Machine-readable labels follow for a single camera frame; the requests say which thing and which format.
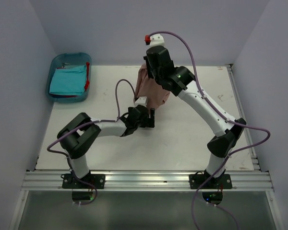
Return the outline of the pink t shirt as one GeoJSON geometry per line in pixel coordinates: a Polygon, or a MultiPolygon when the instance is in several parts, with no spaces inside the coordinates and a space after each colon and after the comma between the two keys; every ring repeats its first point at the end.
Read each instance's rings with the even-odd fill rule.
{"type": "Polygon", "coordinates": [[[160,106],[165,104],[170,96],[170,92],[158,85],[154,79],[148,77],[148,71],[146,64],[141,65],[138,71],[138,77],[135,88],[135,98],[136,101],[139,97],[146,96],[148,99],[147,108],[150,110],[154,108],[158,109],[160,106]]]}

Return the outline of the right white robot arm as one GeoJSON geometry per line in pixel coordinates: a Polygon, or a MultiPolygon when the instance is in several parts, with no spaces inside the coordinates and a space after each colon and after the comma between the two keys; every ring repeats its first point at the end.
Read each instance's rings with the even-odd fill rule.
{"type": "Polygon", "coordinates": [[[204,182],[210,188],[217,187],[225,171],[225,159],[241,137],[246,121],[229,115],[200,89],[194,74],[184,66],[176,67],[165,47],[149,48],[144,60],[148,75],[164,90],[186,102],[212,129],[214,137],[207,143],[210,158],[204,182]]]}

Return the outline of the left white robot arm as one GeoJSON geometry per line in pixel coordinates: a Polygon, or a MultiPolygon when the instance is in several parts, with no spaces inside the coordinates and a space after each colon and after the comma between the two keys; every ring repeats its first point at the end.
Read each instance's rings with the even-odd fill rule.
{"type": "Polygon", "coordinates": [[[125,137],[138,128],[155,127],[155,109],[143,105],[129,107],[128,112],[118,120],[93,121],[86,113],[79,113],[58,134],[61,147],[67,152],[69,164],[74,173],[73,182],[79,188],[85,188],[90,182],[90,170],[85,154],[99,137],[125,137]]]}

